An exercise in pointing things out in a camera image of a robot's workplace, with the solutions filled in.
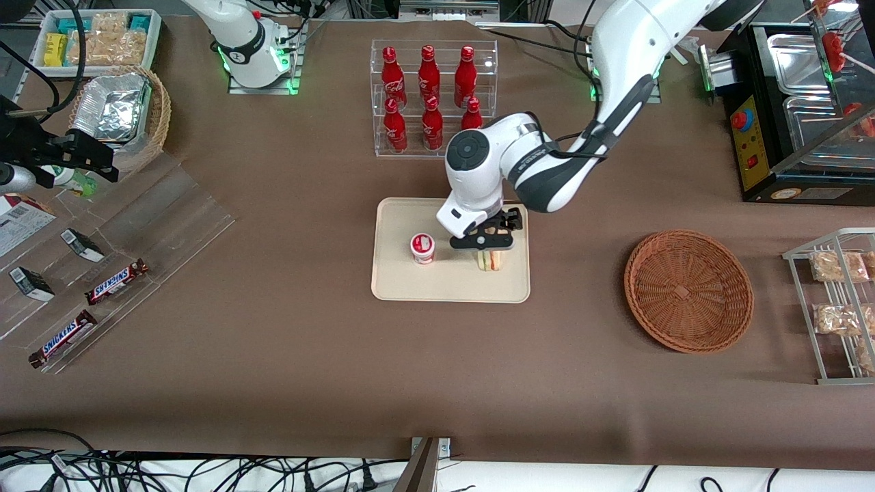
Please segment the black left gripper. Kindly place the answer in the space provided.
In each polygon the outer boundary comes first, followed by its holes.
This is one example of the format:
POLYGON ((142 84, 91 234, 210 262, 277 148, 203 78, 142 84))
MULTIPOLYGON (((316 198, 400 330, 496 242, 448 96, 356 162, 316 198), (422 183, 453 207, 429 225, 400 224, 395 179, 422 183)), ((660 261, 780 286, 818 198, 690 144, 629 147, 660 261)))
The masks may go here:
POLYGON ((523 221, 520 208, 500 210, 496 215, 478 225, 472 224, 461 238, 450 237, 450 248, 474 250, 475 262, 479 270, 484 270, 485 250, 501 250, 501 269, 507 266, 513 252, 513 231, 522 230, 523 221))

